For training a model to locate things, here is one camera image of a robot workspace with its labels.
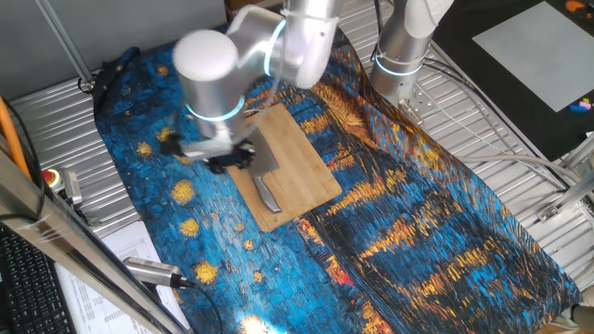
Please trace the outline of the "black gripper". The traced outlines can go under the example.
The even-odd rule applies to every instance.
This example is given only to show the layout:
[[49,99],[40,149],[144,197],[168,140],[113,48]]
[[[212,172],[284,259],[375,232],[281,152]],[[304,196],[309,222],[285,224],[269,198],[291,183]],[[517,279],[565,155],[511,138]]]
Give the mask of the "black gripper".
[[237,167],[243,170],[252,165],[254,156],[255,147],[253,143],[244,142],[229,154],[207,159],[206,167],[214,174],[225,174],[228,167]]

